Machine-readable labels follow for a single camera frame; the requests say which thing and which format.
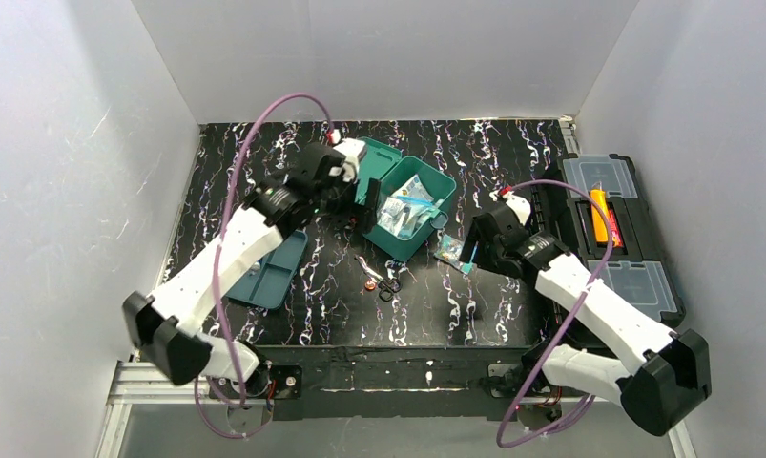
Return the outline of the teal bandage packet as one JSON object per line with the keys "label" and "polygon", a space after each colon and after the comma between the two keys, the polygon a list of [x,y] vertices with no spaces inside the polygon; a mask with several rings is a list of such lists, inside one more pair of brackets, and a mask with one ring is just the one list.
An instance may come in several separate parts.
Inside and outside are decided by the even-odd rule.
{"label": "teal bandage packet", "polygon": [[442,234],[439,245],[433,252],[433,257],[436,260],[453,267],[462,274],[467,275],[472,270],[473,264],[471,262],[460,261],[463,247],[464,243],[462,241],[455,239],[448,234]]}

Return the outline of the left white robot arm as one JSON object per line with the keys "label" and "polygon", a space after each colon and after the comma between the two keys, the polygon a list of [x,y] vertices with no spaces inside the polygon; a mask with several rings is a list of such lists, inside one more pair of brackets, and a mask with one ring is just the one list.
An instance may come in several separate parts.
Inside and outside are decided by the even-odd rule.
{"label": "left white robot arm", "polygon": [[212,337],[201,327],[224,294],[249,269],[319,216],[355,210],[361,162],[367,146],[345,139],[335,146],[307,145],[286,172],[260,181],[239,205],[229,205],[224,227],[176,275],[150,293],[131,293],[122,304],[129,337],[173,385],[199,377],[241,383],[259,367],[259,356],[230,336]]}

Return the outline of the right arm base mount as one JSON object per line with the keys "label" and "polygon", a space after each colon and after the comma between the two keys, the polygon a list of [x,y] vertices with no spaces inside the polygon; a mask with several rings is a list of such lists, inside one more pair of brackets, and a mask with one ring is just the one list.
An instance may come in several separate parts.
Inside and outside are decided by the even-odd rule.
{"label": "right arm base mount", "polygon": [[[513,397],[548,346],[549,340],[542,340],[532,346],[488,349],[484,358],[485,370],[479,372],[478,377],[470,380],[467,386],[483,390],[493,398]],[[585,395],[574,388],[551,385],[540,371],[529,385],[526,396],[539,396],[549,390],[552,392],[551,399]]]}

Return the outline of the teal medicine box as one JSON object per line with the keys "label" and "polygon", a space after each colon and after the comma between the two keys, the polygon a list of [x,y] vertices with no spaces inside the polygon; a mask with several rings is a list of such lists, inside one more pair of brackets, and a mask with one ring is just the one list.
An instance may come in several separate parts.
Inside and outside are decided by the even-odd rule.
{"label": "teal medicine box", "polygon": [[394,260],[407,261],[446,225],[456,182],[415,156],[371,138],[361,141],[365,155],[355,201],[365,205],[370,181],[379,181],[379,192],[372,198],[376,224],[365,237]]}

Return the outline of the blue white pouch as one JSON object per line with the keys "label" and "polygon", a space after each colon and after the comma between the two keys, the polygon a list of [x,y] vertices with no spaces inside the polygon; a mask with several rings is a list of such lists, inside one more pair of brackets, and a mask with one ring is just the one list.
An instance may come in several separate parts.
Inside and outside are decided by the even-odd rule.
{"label": "blue white pouch", "polygon": [[428,205],[434,202],[434,197],[427,191],[418,175],[409,178],[392,196],[404,198],[406,201],[426,202]]}

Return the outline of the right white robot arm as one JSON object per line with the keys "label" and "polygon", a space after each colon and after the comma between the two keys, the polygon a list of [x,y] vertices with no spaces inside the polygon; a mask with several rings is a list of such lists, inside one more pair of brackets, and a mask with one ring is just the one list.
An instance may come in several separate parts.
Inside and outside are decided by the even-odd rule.
{"label": "right white robot arm", "polygon": [[641,429],[664,436],[712,393],[710,348],[697,332],[677,332],[646,316],[596,278],[547,232],[530,234],[528,215],[500,203],[473,218],[461,259],[491,273],[533,283],[612,353],[561,342],[565,330],[522,358],[517,395],[536,381],[566,386],[621,406]]}

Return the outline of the clear bag of packets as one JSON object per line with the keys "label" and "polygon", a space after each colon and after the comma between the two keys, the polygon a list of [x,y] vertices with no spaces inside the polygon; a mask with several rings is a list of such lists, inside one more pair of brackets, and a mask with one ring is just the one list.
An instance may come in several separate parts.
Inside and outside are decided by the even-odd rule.
{"label": "clear bag of packets", "polygon": [[377,224],[397,239],[405,240],[412,238],[438,214],[439,208],[434,203],[428,205],[390,196],[378,211]]}

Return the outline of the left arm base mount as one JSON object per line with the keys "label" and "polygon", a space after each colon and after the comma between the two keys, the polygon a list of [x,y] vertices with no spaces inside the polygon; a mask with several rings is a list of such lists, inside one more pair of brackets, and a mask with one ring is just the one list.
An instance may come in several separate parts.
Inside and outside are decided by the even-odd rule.
{"label": "left arm base mount", "polygon": [[[302,393],[303,374],[298,365],[261,365],[248,379],[245,388],[247,399],[292,400]],[[211,383],[203,382],[202,387],[209,389],[208,398],[239,401],[240,385],[225,378],[214,379]]]}

